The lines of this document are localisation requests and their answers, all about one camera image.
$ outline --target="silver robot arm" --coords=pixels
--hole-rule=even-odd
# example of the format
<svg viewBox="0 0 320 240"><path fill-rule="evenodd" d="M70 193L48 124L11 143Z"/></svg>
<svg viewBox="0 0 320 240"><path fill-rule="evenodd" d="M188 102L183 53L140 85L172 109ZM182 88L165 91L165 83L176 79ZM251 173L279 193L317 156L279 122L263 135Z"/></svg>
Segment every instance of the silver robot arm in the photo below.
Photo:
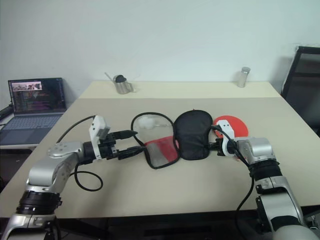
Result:
<svg viewBox="0 0 320 240"><path fill-rule="evenodd" d="M91 141L61 142L48 149L46 156L29 171L25 192L1 240L21 237L54 239L52 226L57 224L55 209L62 204L60 193L76 166L90 164L95 159L121 160L144 151L141 146L117 150L116 140L130 138L137 132L124 130L108 134L109 129L103 117L96 116L89 130Z"/></svg>
<svg viewBox="0 0 320 240"><path fill-rule="evenodd" d="M235 137L228 121L220 120L218 126L236 144L239 152L248 163L250 176L254 177L257 211L263 232L272 232L274 240L319 240L306 226L302 210L282 175L273 152L266 138ZM217 150L220 156L234 156L230 140L223 135L211 144L211 150Z"/></svg>

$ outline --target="black chair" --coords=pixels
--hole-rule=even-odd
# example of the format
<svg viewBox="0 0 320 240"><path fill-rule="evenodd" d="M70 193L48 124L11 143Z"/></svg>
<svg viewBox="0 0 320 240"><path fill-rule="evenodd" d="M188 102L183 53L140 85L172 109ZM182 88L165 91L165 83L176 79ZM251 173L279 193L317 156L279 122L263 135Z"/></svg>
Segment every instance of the black chair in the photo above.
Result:
<svg viewBox="0 0 320 240"><path fill-rule="evenodd" d="M320 47L298 47L281 96L320 137Z"/></svg>

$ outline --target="laptop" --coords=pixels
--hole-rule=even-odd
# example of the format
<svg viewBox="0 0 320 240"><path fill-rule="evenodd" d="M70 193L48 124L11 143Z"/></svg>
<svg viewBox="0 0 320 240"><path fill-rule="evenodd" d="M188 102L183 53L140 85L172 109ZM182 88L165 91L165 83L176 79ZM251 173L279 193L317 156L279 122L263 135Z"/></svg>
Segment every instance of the laptop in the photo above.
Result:
<svg viewBox="0 0 320 240"><path fill-rule="evenodd" d="M14 117L0 131L0 146L41 142L66 111L62 78L9 80Z"/></svg>

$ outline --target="beige table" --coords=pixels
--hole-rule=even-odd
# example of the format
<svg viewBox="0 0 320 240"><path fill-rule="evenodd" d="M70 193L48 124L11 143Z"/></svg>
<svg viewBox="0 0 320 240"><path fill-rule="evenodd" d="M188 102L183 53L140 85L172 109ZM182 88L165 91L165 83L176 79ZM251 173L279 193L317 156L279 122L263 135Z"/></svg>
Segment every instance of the beige table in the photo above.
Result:
<svg viewBox="0 0 320 240"><path fill-rule="evenodd" d="M132 118L142 112L160 112L174 121L192 109L205 110L213 118L237 116L246 123L251 136L268 138L300 205L320 204L320 138L269 83L250 82L245 88L237 88L233 83L199 82L140 82L135 86L136 93L118 95L111 82L93 82L4 189L0 195L0 216L9 217L15 211L32 165L77 120L99 114L112 131L120 131L129 129ZM90 123L81 123L64 140L88 141ZM119 140L116 146L124 149L135 145L138 144L132 138ZM151 169L143 154L124 160L104 159L80 169L99 174L104 187L98 192L87 192L71 177L61 194L63 204L56 210L58 218L232 211L250 186L249 171L243 163L217 156L216 152L203 160L180 159L159 170ZM99 185L87 175L82 175L80 181L91 188ZM254 192L243 209L255 209L256 196Z"/></svg>

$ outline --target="red disc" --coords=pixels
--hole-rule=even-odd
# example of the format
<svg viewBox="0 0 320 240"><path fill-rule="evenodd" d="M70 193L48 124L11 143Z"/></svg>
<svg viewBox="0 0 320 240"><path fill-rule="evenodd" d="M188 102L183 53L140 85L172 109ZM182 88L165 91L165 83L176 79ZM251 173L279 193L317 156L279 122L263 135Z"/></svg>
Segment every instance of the red disc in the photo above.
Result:
<svg viewBox="0 0 320 240"><path fill-rule="evenodd" d="M237 137L248 137L249 131L247 126L241 119L235 117L235 116L219 116L213 121L213 125L216 125L219 120L227 120L234 131L234 136ZM214 131L215 135L217 135L218 138L222 138L223 135L219 131Z"/></svg>

